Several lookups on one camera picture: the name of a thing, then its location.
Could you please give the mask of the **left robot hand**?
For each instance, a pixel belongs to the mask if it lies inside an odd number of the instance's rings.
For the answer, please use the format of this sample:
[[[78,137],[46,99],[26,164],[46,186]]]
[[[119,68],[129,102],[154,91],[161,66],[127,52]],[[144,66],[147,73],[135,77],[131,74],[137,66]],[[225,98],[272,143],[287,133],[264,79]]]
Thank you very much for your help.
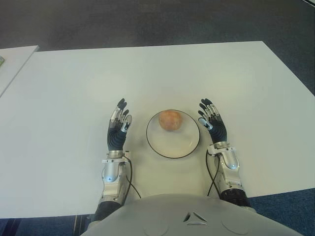
[[[109,120],[107,146],[109,151],[122,151],[126,134],[132,123],[132,115],[125,110],[127,102],[122,98],[115,107]]]

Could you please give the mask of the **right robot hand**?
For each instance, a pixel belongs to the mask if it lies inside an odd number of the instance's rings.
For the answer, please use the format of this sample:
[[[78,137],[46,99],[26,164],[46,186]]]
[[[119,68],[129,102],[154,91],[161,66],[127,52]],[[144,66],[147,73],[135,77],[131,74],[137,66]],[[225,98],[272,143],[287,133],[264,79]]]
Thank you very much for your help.
[[[226,142],[227,130],[215,105],[209,99],[204,98],[201,99],[199,106],[202,110],[198,111],[200,114],[198,121],[208,130],[212,142]]]

